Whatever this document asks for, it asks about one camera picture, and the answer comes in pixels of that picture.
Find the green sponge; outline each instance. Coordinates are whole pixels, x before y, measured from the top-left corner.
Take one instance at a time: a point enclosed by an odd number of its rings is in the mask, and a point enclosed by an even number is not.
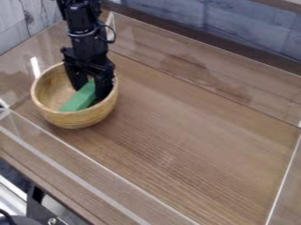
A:
[[[95,100],[94,79],[75,92],[70,100],[60,107],[62,112],[74,112],[86,109]]]

